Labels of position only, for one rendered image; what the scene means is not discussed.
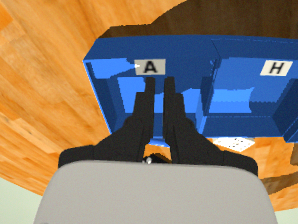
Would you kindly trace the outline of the white domino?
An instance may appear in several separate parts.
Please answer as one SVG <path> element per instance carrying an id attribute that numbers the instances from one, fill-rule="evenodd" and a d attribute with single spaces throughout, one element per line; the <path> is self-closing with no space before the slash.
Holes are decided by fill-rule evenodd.
<path id="1" fill-rule="evenodd" d="M 254 138 L 212 138 L 212 140 L 215 144 L 240 152 L 255 143 Z"/>

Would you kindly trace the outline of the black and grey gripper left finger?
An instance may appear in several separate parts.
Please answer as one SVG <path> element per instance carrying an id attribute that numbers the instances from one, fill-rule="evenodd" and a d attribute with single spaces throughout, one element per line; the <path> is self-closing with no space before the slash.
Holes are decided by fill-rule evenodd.
<path id="1" fill-rule="evenodd" d="M 80 160 L 142 163 L 145 146 L 153 138 L 154 109 L 155 78 L 146 77 L 144 92 L 136 92 L 132 115 L 125 119 L 123 126 L 97 145 L 65 149 L 59 155 L 58 169 Z"/>

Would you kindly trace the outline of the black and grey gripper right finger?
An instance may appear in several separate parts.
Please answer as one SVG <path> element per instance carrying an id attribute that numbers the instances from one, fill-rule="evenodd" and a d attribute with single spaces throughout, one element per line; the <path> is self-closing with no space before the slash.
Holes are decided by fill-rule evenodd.
<path id="1" fill-rule="evenodd" d="M 196 131 L 186 117 L 183 93 L 175 92 L 174 77 L 164 80 L 162 138 L 170 146 L 172 164 L 232 166 L 258 177 L 258 164 L 252 157 L 222 151 Z"/>

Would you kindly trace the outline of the blue battery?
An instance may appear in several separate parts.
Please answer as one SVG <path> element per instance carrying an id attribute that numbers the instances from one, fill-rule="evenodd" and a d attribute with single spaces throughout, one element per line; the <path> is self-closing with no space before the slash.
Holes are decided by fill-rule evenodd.
<path id="1" fill-rule="evenodd" d="M 163 147 L 169 147 L 166 143 L 165 143 L 165 139 L 162 138 L 150 138 L 150 143 L 151 145 L 156 145 L 156 146 L 163 146 Z"/>

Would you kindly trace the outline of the blue three-compartment bin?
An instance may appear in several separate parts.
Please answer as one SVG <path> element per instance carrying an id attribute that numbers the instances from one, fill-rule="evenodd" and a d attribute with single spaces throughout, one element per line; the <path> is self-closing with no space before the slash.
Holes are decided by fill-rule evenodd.
<path id="1" fill-rule="evenodd" d="M 298 39 L 97 38 L 82 61 L 110 134 L 132 115 L 135 93 L 144 92 L 146 77 L 153 77 L 153 138 L 162 138 L 164 79 L 174 77 L 186 117 L 204 137 L 283 137 L 298 143 Z"/>

